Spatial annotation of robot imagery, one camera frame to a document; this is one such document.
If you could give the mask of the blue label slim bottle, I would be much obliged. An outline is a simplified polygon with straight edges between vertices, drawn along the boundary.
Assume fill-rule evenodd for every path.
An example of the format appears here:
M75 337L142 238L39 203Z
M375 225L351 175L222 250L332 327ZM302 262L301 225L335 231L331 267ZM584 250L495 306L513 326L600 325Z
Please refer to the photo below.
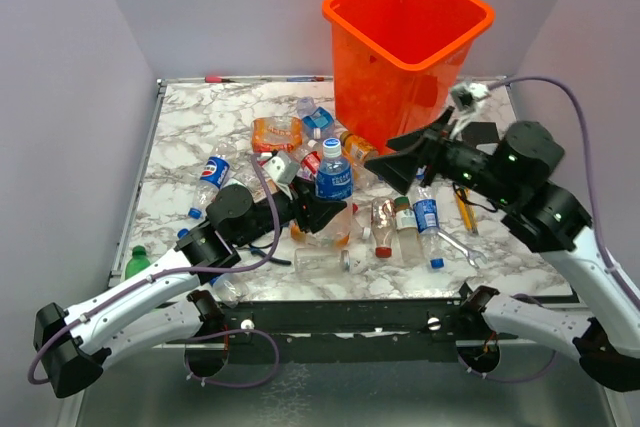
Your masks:
M420 235L423 237L424 253L428 265L434 270L445 266L441 252L439 231L440 222L437 201L430 186L417 186L413 191L413 210Z

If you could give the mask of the red marker pen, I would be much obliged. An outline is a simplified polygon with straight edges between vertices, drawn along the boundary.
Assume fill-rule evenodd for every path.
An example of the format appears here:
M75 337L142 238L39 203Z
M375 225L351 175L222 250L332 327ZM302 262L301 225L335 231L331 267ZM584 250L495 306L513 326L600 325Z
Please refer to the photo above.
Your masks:
M210 75L204 78L204 82L209 84L224 84L224 83L235 83L235 80L228 77Z

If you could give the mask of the orange juice small bottle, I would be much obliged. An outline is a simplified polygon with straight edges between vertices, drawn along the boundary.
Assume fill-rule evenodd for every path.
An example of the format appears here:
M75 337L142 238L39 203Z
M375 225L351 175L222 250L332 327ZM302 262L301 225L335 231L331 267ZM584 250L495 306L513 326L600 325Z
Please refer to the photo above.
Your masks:
M350 131L342 132L339 139L344 152L359 165L379 155L378 150L370 142Z

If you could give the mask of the large orange label bottle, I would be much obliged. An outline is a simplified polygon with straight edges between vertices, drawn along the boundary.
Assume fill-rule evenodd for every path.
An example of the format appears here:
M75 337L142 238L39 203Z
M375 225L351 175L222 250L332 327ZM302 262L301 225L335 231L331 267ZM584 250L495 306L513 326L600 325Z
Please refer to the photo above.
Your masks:
M347 207L336 215L329 224L318 233L305 233L293 222L290 228L291 238L298 243L312 247L340 249L350 239L353 216L353 201L346 200Z

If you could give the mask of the red cap clear bottle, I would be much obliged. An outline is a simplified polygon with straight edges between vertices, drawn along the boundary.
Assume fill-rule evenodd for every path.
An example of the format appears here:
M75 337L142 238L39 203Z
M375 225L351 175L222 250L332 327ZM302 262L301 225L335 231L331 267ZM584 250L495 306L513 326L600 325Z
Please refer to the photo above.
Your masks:
M377 197L371 203L371 232L374 237L374 253L377 258L392 256L392 238L395 231L394 205L388 197Z

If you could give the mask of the green cap coffee bottle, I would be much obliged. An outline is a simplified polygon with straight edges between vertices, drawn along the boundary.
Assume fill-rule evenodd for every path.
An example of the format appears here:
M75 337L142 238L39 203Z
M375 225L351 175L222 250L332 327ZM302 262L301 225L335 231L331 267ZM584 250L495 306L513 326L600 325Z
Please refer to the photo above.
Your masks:
M422 244L413 208L406 196L394 199L396 233L403 262L416 266L424 261Z

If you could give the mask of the blue label water bottle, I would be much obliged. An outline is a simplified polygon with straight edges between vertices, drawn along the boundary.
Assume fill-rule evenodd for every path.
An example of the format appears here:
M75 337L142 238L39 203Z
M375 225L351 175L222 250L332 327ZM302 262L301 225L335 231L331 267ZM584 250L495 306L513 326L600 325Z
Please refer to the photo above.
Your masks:
M337 138L324 140L322 154L315 177L316 195L324 200L349 200L353 195L352 166L342 153L340 141Z

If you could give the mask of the silver wrench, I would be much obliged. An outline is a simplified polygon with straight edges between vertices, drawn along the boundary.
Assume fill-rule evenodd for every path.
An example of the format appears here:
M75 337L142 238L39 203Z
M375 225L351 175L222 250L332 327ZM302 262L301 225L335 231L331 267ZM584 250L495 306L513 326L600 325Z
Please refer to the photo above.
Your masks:
M470 246L456 239L450 233L440 229L437 234L442 240L460 252L472 267L478 269L487 262L486 256L482 252L472 249Z

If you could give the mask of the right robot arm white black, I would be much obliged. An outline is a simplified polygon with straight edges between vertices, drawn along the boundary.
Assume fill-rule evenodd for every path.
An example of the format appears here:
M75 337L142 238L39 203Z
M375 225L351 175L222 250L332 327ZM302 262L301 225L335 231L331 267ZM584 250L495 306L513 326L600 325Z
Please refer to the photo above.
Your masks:
M405 194L419 171L485 197L504 212L503 224L566 279L589 308L588 317L551 311L480 286L460 308L469 337L504 333L535 341L579 363L600 385L639 388L639 290L597 245L595 222L568 190L549 177L563 148L541 124L511 124L491 154L453 137L447 109L436 121L388 140L389 154L365 167Z

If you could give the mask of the clear bottle at table edge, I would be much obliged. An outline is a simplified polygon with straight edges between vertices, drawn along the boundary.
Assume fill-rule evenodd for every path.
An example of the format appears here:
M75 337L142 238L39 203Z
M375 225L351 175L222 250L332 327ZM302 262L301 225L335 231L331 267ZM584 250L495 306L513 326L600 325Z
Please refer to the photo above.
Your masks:
M228 308L235 308L249 294L247 285L235 274L220 275L211 282L214 297Z

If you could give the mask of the Pepsi bottle blue cap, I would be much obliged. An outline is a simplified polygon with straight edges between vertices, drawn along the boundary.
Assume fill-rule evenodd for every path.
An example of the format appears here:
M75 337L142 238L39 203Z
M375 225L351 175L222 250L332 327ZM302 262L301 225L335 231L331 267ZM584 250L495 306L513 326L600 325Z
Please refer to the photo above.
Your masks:
M221 138L214 142L196 183L188 211L190 218L199 220L205 215L207 206L215 199L229 176L236 157L237 148L230 138Z

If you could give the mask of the blue handled pliers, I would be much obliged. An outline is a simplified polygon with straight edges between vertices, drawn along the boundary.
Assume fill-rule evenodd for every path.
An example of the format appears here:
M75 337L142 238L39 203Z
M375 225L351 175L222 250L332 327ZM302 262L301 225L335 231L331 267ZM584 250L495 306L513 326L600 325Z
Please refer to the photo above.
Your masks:
M292 262L287 259L281 259L275 256L269 256L268 251L273 246L273 243L269 243L264 246L256 246L254 244L248 245L248 250L253 256L257 256L260 258L266 258L269 263L279 265L279 266L291 266Z

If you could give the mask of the green plastic bottle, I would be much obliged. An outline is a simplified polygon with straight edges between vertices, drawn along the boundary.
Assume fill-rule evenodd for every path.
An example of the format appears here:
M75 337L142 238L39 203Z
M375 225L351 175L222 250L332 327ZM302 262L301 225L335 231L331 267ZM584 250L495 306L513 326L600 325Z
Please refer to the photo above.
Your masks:
M138 273L144 271L150 266L151 262L148 258L146 248L143 245L137 245L132 248L131 258L127 262L124 270L124 279L128 280Z

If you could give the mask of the light blue label bottle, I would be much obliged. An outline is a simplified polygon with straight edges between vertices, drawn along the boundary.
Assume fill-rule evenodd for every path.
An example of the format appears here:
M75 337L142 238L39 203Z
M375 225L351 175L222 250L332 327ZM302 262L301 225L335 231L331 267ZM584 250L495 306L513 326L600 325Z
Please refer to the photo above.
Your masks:
M302 97L296 102L296 112L309 139L320 141L334 134L335 120L323 107L317 106L312 97Z

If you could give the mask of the red label clear bottle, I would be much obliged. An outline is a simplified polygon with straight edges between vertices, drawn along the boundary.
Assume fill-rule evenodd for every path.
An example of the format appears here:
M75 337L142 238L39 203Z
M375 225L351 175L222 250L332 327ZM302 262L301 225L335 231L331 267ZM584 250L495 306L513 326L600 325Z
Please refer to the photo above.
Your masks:
M292 151L293 158L300 164L299 176L313 181L321 164L319 151L321 144L316 140L307 140Z

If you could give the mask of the crushed orange label bottle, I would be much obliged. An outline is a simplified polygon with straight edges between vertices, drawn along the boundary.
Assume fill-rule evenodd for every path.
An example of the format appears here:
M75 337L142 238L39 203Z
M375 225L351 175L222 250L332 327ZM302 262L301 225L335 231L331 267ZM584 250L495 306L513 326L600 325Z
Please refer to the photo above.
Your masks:
M303 124L297 117L261 117L252 122L251 145L255 153L284 150L291 152L303 140Z

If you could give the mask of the black flat box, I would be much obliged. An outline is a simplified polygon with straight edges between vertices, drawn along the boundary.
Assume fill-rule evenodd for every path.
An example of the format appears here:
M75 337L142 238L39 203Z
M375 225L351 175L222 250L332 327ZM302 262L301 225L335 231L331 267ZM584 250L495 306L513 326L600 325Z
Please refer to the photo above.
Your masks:
M461 139L472 147L497 144L500 134L494 122L471 122L461 133Z

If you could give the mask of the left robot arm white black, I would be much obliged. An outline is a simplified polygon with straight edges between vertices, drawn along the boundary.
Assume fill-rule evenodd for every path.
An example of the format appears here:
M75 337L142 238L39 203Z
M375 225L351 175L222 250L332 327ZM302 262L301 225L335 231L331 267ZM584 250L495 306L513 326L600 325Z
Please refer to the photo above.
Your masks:
M226 334L225 315L206 285L239 273L238 248L295 221L316 233L346 211L342 200L316 196L312 182L296 178L288 193L268 192L257 202L240 184L224 187L206 218L140 273L80 304L42 307L35 317L35 366L56 397L93 384L127 355L158 344L210 341Z

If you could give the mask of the blue red pen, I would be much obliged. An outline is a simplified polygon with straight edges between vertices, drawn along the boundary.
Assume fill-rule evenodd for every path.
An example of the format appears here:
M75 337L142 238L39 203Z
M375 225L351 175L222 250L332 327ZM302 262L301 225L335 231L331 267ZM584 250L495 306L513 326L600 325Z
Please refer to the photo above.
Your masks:
M305 83L305 82L324 82L327 79L324 76L293 76L287 77L286 82Z

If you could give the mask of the orange plastic bin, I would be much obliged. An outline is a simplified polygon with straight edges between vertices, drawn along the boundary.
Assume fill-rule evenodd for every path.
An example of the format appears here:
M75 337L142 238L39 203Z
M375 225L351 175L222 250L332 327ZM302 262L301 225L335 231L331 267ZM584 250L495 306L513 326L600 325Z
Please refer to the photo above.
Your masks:
M475 39L483 0L324 0L337 120L379 151L433 121Z

